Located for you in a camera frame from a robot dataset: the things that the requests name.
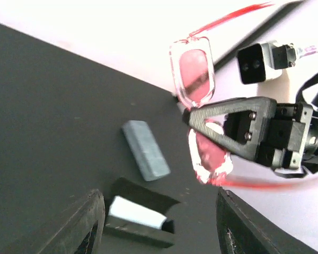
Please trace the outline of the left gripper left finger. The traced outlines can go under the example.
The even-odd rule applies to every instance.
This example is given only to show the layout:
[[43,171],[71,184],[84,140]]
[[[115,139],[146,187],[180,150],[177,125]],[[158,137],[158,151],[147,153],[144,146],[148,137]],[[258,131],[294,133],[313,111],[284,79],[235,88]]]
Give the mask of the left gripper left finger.
[[103,194],[93,189],[61,213],[59,229],[37,253],[98,253],[104,220]]

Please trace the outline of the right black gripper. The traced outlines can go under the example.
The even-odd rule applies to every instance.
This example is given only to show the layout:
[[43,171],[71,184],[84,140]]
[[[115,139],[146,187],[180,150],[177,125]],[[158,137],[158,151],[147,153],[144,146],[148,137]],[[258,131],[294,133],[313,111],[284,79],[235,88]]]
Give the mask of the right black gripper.
[[[268,97],[235,98],[186,109],[182,119],[193,130],[234,155],[271,169],[297,170],[310,128],[310,104],[277,104]],[[224,134],[206,126],[212,117],[226,115]]]

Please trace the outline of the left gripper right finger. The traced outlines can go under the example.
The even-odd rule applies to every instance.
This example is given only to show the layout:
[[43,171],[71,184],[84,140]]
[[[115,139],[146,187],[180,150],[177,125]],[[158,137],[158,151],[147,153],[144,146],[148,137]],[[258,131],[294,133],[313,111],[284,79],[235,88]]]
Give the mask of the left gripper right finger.
[[230,190],[218,189],[216,224],[221,253],[317,254]]

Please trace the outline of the light blue cloth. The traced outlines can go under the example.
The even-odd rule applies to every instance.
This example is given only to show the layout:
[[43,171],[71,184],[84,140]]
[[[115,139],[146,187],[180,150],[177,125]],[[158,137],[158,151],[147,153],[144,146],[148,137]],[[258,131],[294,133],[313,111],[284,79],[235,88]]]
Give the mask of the light blue cloth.
[[165,215],[121,196],[114,197],[109,207],[109,215],[155,229],[161,229],[167,219]]

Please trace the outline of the black glasses case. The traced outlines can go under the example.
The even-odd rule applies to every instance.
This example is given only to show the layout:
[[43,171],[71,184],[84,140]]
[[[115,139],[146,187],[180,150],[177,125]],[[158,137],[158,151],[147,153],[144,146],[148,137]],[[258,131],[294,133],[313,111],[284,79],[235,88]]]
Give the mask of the black glasses case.
[[175,244],[174,221],[166,214],[179,201],[122,177],[112,184],[110,194],[105,233],[161,249]]

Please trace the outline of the green lined glasses case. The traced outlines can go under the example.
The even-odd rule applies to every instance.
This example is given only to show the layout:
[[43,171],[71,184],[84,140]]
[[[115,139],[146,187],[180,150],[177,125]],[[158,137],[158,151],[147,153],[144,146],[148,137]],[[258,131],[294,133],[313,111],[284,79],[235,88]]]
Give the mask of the green lined glasses case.
[[145,181],[152,182],[171,173],[147,122],[130,120],[122,131]]

